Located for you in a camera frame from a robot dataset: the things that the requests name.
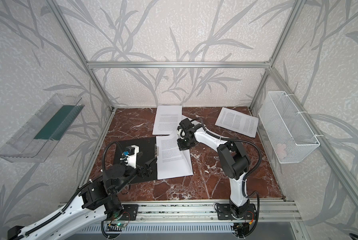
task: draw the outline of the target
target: leaf pattern wallpaper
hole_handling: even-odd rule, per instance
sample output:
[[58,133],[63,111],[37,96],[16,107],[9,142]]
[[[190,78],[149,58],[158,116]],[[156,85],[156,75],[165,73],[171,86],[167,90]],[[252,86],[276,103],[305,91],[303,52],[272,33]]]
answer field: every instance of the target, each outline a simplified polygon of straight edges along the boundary
[[85,107],[43,163],[0,158],[0,240],[70,198],[110,114],[45,2],[0,0],[0,147],[53,94]]
[[[358,181],[358,0],[306,4],[275,68]],[[254,113],[265,92],[277,90],[269,79]],[[262,140],[272,150],[265,134]],[[280,165],[274,153],[271,158],[313,239],[358,234],[358,210],[318,150],[298,164]]]
[[[267,61],[289,1],[58,0],[89,61]],[[248,106],[263,69],[95,69],[114,106]]]

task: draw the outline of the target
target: red wire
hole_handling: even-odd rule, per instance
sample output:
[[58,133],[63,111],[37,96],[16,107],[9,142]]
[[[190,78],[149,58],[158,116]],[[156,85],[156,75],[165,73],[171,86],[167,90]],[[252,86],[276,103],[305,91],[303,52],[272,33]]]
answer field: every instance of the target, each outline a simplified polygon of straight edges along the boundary
[[129,218],[128,218],[128,223],[124,227],[126,227],[131,221],[131,215],[129,214],[129,212],[125,212],[125,213],[128,214]]
[[252,220],[251,220],[251,223],[252,223],[253,222],[253,212],[251,212],[251,211],[247,211],[247,212],[252,213]]

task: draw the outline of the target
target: white paper sheet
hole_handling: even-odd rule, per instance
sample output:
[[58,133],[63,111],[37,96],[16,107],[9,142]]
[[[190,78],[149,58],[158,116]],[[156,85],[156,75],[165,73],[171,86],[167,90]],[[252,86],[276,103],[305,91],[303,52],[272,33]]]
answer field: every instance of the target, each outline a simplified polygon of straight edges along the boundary
[[157,136],[157,179],[193,175],[190,151],[180,151],[178,135]]
[[239,132],[248,137],[256,136],[259,119],[228,108],[222,108],[215,125]]
[[169,135],[176,132],[181,121],[181,106],[158,106],[153,135]]

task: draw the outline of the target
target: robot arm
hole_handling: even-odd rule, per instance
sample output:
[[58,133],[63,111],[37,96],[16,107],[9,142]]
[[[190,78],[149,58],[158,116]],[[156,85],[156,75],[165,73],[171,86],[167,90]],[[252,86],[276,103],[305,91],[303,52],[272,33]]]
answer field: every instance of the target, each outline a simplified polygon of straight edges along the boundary
[[231,212],[236,219],[243,217],[249,199],[243,178],[248,172],[250,160],[241,142],[221,140],[208,134],[201,124],[194,125],[188,118],[183,119],[178,127],[180,150],[187,150],[201,142],[218,152],[221,167],[229,177],[231,195],[229,197]]
[[136,176],[149,176],[156,157],[145,166],[136,165],[142,156],[138,146],[126,147],[120,164],[102,172],[102,176],[83,185],[68,203],[43,219],[26,227],[15,226],[8,231],[8,240],[62,240],[92,223],[121,216],[124,208],[118,193]]

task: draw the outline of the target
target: wire mesh basket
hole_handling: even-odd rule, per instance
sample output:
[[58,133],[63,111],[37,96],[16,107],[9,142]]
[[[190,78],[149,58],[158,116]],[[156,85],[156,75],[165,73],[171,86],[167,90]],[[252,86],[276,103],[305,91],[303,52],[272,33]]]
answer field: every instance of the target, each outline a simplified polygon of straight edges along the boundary
[[280,163],[301,162],[320,146],[302,113],[284,91],[267,93],[259,118]]

